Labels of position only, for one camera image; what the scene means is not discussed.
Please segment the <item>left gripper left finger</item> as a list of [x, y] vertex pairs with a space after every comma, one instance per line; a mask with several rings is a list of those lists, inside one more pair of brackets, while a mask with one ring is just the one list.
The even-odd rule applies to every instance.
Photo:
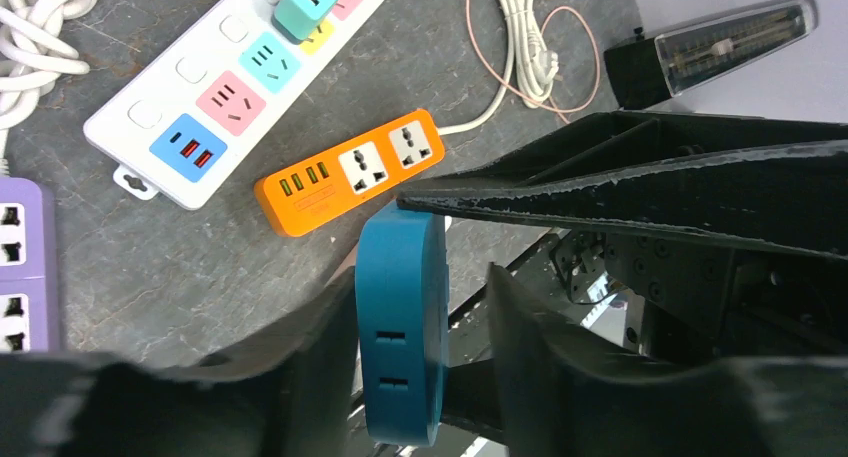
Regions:
[[354, 273], [194, 364], [5, 354], [5, 456], [340, 456], [356, 368]]

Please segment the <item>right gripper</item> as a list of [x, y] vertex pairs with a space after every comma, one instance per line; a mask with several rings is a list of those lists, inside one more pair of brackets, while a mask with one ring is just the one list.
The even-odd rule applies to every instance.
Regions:
[[847, 353], [843, 124], [594, 113], [481, 167], [406, 184], [397, 202], [610, 233], [566, 234], [553, 267], [574, 309], [596, 319], [623, 307], [618, 340], [642, 355]]

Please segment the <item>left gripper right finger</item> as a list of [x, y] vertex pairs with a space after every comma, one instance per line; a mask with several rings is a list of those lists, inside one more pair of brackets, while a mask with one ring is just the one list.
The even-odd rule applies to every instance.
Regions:
[[486, 297], [503, 439], [514, 456], [843, 456], [843, 357], [685, 368], [567, 321], [505, 268]]

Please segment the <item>blue plug adapter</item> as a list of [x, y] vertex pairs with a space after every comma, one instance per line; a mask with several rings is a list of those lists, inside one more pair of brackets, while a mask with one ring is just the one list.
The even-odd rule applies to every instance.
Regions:
[[449, 290], [443, 216], [391, 202], [366, 222], [355, 297], [366, 424], [378, 442], [430, 447], [436, 440]]

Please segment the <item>teal usb charger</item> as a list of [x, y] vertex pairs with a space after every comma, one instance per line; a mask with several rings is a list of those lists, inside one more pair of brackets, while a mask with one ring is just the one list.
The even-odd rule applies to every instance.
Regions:
[[339, 0], [280, 0], [272, 26], [294, 44], [305, 41]]

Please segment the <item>orange power strip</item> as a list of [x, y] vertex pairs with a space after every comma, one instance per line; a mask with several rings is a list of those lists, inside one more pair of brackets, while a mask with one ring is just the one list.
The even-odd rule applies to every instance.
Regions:
[[300, 237], [444, 156], [431, 114], [417, 109], [260, 179], [254, 194], [277, 234]]

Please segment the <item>purple power strip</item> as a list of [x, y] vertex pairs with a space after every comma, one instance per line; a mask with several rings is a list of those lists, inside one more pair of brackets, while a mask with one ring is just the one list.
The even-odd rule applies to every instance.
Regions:
[[55, 199], [25, 178], [1, 179], [1, 351], [63, 346]]

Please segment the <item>white multicolour power strip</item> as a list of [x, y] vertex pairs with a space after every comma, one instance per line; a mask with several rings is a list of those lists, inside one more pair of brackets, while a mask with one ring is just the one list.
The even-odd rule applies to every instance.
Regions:
[[385, 0], [339, 0], [301, 43], [279, 1], [220, 0], [85, 122], [118, 186], [201, 208]]

